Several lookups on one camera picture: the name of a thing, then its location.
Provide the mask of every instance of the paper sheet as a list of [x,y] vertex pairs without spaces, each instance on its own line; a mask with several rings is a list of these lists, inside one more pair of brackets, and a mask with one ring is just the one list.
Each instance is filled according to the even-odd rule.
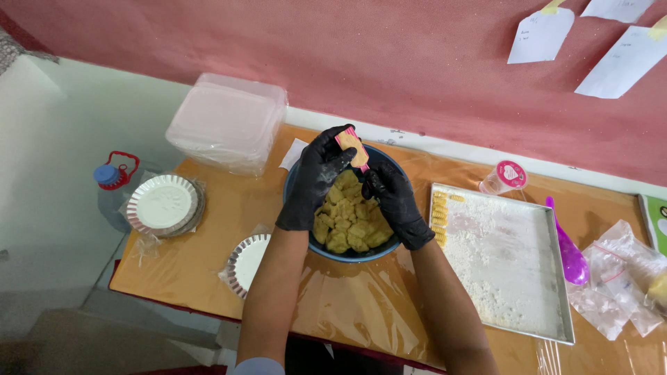
[[591,0],[582,17],[615,19],[635,23],[655,0]]
[[630,26],[574,92],[602,99],[618,99],[625,94],[667,55],[667,38],[652,39],[649,30]]
[[574,13],[557,8],[556,14],[537,11],[519,23],[508,64],[551,61],[574,23]]
[[294,138],[292,146],[285,154],[285,157],[283,157],[283,161],[280,163],[280,166],[278,168],[285,168],[286,170],[289,171],[294,166],[294,163],[296,163],[299,160],[299,158],[301,157],[301,151],[303,151],[303,149],[307,145],[308,143],[298,138]]

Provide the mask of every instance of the table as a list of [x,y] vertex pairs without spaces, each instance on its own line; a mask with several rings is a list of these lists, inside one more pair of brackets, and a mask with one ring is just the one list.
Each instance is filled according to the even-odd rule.
[[[165,240],[158,258],[144,257],[139,267],[130,235],[110,288],[167,304],[239,320],[243,300],[217,276],[232,249],[261,224],[273,227],[282,206],[287,170],[278,165],[293,139],[311,141],[316,132],[283,125],[258,179],[240,177],[186,160],[175,172],[205,183],[207,207],[195,233]],[[406,171],[424,213],[432,182],[471,190],[490,171],[480,165],[428,153],[371,143]],[[558,219],[580,248],[585,248],[619,219],[647,242],[636,196],[531,174],[523,192],[508,197],[544,204],[556,201]],[[400,246],[378,260],[341,264],[309,252],[301,276],[292,331],[332,342],[367,348],[443,368],[423,325],[409,252]],[[614,342],[601,335],[573,308],[576,344],[567,346],[521,334],[486,328],[503,374],[658,374],[665,373],[667,325],[641,338],[628,323]]]

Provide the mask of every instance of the pink label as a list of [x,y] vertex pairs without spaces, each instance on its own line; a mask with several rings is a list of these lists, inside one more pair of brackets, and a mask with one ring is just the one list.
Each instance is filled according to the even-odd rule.
[[528,180],[526,171],[517,163],[510,160],[503,160],[496,166],[496,173],[500,181],[503,181],[508,186],[514,189],[520,189]]

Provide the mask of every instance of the black glove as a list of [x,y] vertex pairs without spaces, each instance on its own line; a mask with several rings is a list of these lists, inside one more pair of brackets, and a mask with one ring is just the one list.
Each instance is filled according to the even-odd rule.
[[321,132],[301,152],[294,165],[296,179],[275,225],[283,230],[312,230],[315,211],[324,203],[336,177],[357,154],[354,147],[340,149],[335,136],[352,127],[336,126]]
[[380,211],[408,250],[419,250],[436,234],[417,209],[408,179],[391,163],[381,161],[364,174],[364,199],[374,196]]

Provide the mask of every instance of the masking tape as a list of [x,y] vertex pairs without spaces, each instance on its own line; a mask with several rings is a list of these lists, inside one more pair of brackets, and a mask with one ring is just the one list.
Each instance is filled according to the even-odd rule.
[[565,0],[553,0],[551,3],[548,3],[542,8],[542,14],[558,14],[558,6],[562,4],[563,1]]
[[647,34],[649,38],[661,41],[667,35],[667,15],[656,22]]

